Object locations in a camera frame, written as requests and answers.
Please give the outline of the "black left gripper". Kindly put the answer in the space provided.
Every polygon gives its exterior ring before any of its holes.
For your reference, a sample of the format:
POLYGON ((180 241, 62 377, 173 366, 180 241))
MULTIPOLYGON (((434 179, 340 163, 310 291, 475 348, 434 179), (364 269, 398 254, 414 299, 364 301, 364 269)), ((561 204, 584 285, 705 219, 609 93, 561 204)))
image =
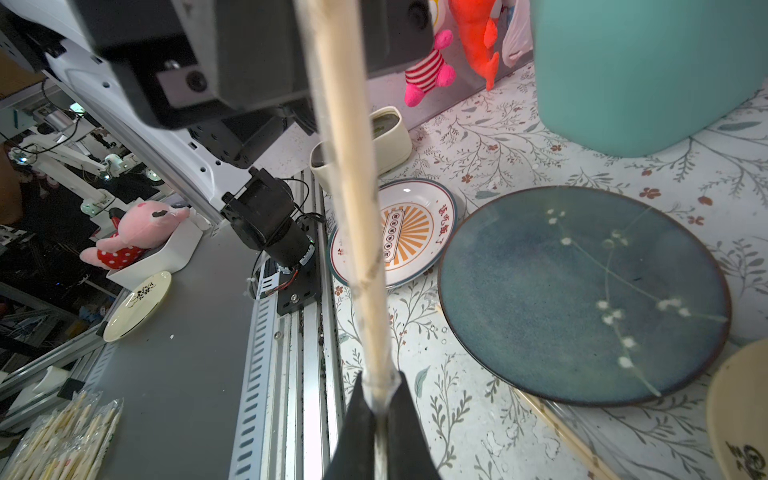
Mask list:
MULTIPOLYGON (((141 121, 181 129, 312 96, 298 1, 75 1, 75 19, 141 121)), ((424 1, 356 1, 366 82, 434 44, 424 1)))

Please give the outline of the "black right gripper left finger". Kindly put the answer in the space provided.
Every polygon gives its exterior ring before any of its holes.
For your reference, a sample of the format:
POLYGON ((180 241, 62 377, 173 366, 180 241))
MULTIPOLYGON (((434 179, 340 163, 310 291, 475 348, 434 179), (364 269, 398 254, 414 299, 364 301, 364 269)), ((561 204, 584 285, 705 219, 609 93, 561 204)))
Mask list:
POLYGON ((375 478, 376 417, 363 391, 363 375, 358 374, 336 450, 324 480, 373 480, 375 478))

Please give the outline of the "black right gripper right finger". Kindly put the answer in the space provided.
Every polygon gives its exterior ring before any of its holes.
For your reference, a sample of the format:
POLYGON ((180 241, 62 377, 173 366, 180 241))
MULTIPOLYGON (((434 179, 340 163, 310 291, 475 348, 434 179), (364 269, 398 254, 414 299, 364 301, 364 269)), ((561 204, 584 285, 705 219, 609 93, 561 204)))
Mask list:
POLYGON ((387 478, 440 480, 403 372, 387 413, 387 478))

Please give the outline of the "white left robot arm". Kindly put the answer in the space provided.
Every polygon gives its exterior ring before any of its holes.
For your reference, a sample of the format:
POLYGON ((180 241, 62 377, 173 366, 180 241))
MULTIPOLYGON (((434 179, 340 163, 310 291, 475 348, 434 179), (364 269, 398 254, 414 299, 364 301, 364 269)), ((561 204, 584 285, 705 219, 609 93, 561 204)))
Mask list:
MULTIPOLYGON (((363 45, 377 77, 415 64, 434 46, 428 1, 349 1, 353 20, 336 32, 363 45)), ((147 125, 166 130, 255 118, 248 141, 258 151, 275 140, 278 118, 316 131, 294 1, 1 1, 50 58, 61 35, 110 64, 127 102, 147 125)), ((281 267, 312 262, 313 241, 299 233, 288 193, 251 168, 245 193, 222 194, 222 213, 241 240, 281 267)))

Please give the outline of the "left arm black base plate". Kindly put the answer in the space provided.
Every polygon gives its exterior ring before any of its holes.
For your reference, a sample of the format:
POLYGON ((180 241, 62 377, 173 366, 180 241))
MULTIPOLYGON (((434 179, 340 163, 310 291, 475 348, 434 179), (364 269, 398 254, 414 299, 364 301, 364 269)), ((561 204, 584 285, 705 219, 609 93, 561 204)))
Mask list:
POLYGON ((318 229, 326 219, 318 213, 300 215, 298 226, 309 238, 310 256, 306 263, 293 270, 281 267, 264 252, 260 252, 247 278, 246 294, 254 300, 274 298, 279 316, 297 312, 321 297, 320 245, 318 229))

